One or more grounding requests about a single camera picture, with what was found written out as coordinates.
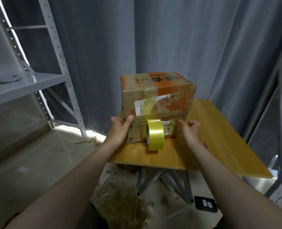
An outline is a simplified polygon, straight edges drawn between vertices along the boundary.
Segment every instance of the hand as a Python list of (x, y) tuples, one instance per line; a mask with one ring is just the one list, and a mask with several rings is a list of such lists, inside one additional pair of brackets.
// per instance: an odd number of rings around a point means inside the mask
[(181, 123), (182, 126), (183, 137), (190, 148), (202, 145), (199, 135), (199, 128), (201, 124), (198, 121), (185, 122), (183, 120), (179, 120), (179, 123)]
[(113, 125), (107, 134), (104, 144), (109, 144), (114, 149), (117, 149), (125, 140), (128, 128), (134, 120), (134, 116), (130, 115), (125, 121), (119, 117), (112, 117), (110, 119)]

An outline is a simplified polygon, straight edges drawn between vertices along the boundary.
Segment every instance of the wall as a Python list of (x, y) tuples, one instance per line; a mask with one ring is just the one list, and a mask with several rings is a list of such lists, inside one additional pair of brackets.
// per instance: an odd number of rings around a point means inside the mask
[[(18, 72), (21, 67), (0, 25), (0, 77)], [(46, 123), (32, 94), (0, 104), (0, 150)]]

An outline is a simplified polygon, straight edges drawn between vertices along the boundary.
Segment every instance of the gray curtain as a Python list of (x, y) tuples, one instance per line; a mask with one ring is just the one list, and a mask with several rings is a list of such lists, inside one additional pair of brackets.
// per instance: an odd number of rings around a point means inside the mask
[(88, 129), (107, 132), (122, 74), (177, 71), (238, 133), (282, 48), (282, 0), (49, 0)]

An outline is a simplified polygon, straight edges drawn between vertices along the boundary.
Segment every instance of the wooden table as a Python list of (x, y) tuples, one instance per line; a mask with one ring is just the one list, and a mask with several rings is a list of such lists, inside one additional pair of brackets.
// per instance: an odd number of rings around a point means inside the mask
[[(272, 174), (212, 104), (211, 100), (193, 100), (187, 120), (201, 123), (200, 135), (209, 151), (234, 173), (250, 177), (272, 178)], [(108, 162), (168, 169), (197, 170), (182, 137), (165, 139), (163, 150), (152, 152), (146, 142), (124, 144)]]

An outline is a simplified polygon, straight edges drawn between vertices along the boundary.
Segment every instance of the yellow tape roll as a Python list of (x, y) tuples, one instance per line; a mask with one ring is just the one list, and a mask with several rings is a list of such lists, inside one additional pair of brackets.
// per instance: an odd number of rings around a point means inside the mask
[(160, 119), (147, 120), (147, 146), (148, 150), (161, 150), (164, 147), (164, 131)]

